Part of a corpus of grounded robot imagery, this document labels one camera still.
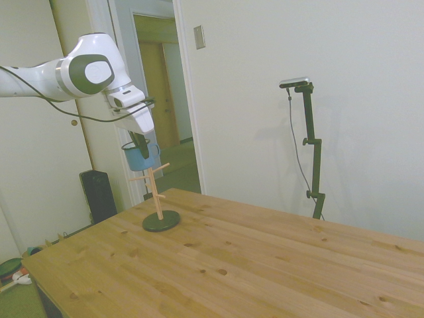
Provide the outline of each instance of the floor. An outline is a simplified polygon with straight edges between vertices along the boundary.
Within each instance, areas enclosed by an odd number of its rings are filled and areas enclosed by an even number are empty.
[[[163,149],[160,159],[162,164],[171,164],[163,170],[164,176],[156,179],[158,193],[172,187],[201,193],[193,141]]]

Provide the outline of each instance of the white door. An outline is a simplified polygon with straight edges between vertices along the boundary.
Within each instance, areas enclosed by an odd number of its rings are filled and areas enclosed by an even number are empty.
[[[2,66],[63,56],[48,0],[3,0],[0,29]],[[74,101],[58,106],[77,113]],[[20,253],[89,225],[79,173],[91,164],[72,120],[40,98],[0,99],[0,207]]]

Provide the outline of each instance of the blue mug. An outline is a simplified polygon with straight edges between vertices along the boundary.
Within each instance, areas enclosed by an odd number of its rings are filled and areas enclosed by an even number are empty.
[[[158,154],[154,156],[152,155],[153,147],[158,149]],[[131,171],[142,171],[153,167],[154,160],[160,156],[160,148],[158,144],[148,144],[147,149],[148,158],[145,159],[141,154],[141,150],[137,148],[133,142],[129,142],[122,146],[122,150],[124,150]]]

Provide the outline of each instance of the door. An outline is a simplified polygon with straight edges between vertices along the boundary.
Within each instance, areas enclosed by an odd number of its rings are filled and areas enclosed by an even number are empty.
[[[140,42],[140,52],[148,95],[155,98],[152,112],[159,147],[165,149],[176,146],[180,144],[180,138],[166,71],[163,44]]]
[[[63,56],[48,0],[2,1],[0,27],[3,66]],[[77,113],[74,101],[58,106]],[[0,111],[1,228],[8,224],[19,252],[89,225],[79,173],[91,164],[80,120],[36,97],[2,98]]]

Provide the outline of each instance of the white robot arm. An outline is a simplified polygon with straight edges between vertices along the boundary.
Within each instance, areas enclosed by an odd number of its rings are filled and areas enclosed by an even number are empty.
[[[64,58],[32,68],[4,69],[0,70],[0,97],[36,96],[49,101],[68,101],[103,92],[114,117],[132,113],[134,120],[115,121],[119,127],[139,134],[154,128],[144,103],[146,97],[131,83],[121,54],[107,34],[81,36],[77,46]],[[39,93],[10,73],[18,75]]]

